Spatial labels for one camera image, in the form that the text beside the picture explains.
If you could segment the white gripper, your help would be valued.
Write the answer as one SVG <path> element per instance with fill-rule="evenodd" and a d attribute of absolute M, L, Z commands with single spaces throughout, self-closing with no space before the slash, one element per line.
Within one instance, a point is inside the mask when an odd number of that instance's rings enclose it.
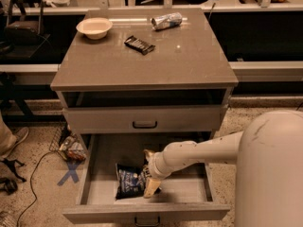
<path fill-rule="evenodd" d="M 144 149 L 143 153 L 148 161 L 148 169 L 152 178 L 148 178 L 146 181 L 143 197 L 151 198 L 160 186 L 160 180 L 166 179 L 175 171 L 193 165 L 196 147 L 197 144 L 193 141 L 183 141 L 170 143 L 160 152 Z"/>

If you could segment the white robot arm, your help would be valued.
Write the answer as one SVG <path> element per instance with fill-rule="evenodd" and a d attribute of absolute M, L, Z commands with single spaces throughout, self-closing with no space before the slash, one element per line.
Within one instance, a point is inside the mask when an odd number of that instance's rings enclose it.
<path fill-rule="evenodd" d="M 236 164 L 235 227 L 303 227 L 303 113 L 256 117 L 244 131 L 196 143 L 173 142 L 146 153 L 144 196 L 171 173 L 201 162 Z"/>

